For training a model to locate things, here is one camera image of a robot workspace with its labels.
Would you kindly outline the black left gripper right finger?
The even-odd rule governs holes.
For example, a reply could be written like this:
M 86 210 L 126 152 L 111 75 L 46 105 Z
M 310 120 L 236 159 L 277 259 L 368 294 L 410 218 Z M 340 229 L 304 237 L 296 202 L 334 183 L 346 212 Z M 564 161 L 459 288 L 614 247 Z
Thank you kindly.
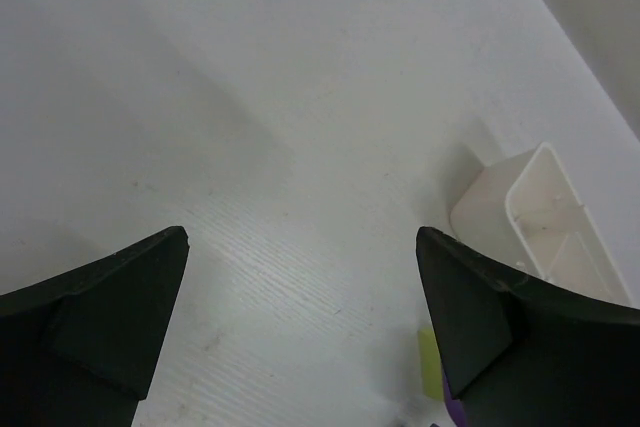
M 639 312 L 554 286 L 421 227 L 441 364 L 471 426 L 635 426 Z

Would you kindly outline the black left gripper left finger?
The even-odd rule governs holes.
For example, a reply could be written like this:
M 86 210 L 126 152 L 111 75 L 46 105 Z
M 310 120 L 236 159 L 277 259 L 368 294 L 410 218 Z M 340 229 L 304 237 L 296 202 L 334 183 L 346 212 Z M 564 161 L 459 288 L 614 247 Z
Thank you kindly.
M 1 297 L 1 423 L 129 426 L 148 396 L 183 279 L 171 226 Z

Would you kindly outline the purple lego brick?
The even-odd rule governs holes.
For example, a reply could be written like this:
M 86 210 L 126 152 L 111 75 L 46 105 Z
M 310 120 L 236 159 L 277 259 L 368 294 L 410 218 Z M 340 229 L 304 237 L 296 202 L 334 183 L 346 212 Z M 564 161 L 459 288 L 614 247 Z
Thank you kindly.
M 442 382 L 444 403 L 449 417 L 456 427 L 466 427 L 467 420 L 462 403 L 452 396 L 445 372 L 442 372 Z

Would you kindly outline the green lego brick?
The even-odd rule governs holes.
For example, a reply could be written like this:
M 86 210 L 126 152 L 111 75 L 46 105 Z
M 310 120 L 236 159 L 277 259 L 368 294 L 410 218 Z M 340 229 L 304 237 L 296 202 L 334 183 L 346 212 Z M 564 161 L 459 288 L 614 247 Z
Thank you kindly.
M 422 391 L 428 398 L 444 401 L 440 353 L 434 329 L 421 328 L 417 333 Z

